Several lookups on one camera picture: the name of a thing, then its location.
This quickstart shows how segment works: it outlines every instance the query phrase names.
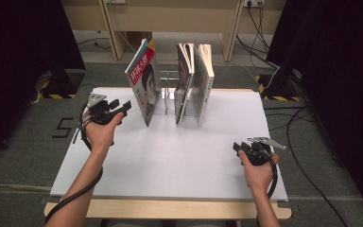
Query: yellow and black hazard tape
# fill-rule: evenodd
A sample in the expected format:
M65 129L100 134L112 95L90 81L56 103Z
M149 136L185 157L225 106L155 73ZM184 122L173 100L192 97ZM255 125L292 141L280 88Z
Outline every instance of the yellow and black hazard tape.
M294 94L291 94L290 96L279 96L279 95L270 95L267 93L267 89L264 89L263 84L260 82L261 76L255 76L255 79L257 80L259 84L259 94L260 97L265 100L276 100L276 101L300 101L300 98L295 96Z
M63 99L63 98L75 98L76 94L52 94L56 92L48 92L49 81L43 84L43 87L40 90L40 98L54 98L54 99Z

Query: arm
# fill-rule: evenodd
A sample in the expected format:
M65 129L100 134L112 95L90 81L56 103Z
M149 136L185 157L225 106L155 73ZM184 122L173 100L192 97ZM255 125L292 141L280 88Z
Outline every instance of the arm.
M91 154L63 199L77 193L96 178L113 141L114 129L122 118L123 113L118 113L108 125L97 125L94 122L86 124L87 137L92 147ZM83 226L93 192L94 189L91 189L63 206L45 226Z
M270 205L267 194L268 186L272 181L272 168L270 163L265 163L262 166L253 166L244 151L239 150L238 155L244 165L246 181L254 198L259 223L262 227L281 226ZM280 159L276 153L272 153L271 158L276 164Z

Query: gray carpet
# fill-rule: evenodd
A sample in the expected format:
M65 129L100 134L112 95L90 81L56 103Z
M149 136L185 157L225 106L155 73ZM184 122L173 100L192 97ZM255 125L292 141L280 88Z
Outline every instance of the gray carpet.
M161 70L177 70L175 64L160 66ZM94 87L129 86L124 76L125 64L86 63L86 67L76 98L41 99L29 107L8 138L9 148L0 150L0 226L43 225L49 187L55 181L76 131L82 104ZM269 74L268 70L250 70L254 75ZM215 74L214 88L258 91L256 82L239 66L215 66ZM306 103L267 100L263 103L271 137L284 145L289 140L293 147L292 150L277 150L282 156L279 166L293 211L293 217L282 220L282 225L342 226L331 206L305 178L295 156L306 175L348 225L363 226L363 200L348 171L334 159L311 110L306 108L299 113L302 118L291 123L287 139L285 124L298 110L271 109L302 107ZM62 129L58 130L61 121ZM23 188L13 189L5 184L20 184ZM88 219L86 226L99 226L99 219ZM242 226L255 226L255 221L243 220Z

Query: forearm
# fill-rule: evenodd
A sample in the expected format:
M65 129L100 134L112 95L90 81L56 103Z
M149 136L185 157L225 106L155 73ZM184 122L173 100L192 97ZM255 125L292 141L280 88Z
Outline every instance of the forearm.
M85 188L98 176L106 157L106 152L92 152L78 176L63 196L66 199ZM49 220L46 226L83 226L94 189L67 203Z
M267 192L264 190L252 190L251 193L255 201L257 217L261 227L281 226L270 205Z

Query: hand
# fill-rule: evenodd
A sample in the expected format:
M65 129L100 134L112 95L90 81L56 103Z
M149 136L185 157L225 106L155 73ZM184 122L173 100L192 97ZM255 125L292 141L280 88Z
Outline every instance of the hand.
M89 114L89 111L87 111L83 117L85 118ZM113 143L114 129L122 119L123 113L118 113L107 125L98 125L93 121L85 123L87 138L92 148L91 151L108 151Z
M271 152L271 159L277 164L280 160L278 154ZM253 166L243 150L238 151L238 156L244 165L246 174L246 182L251 191L267 192L268 186L272 181L273 173L270 162L266 162L261 166Z

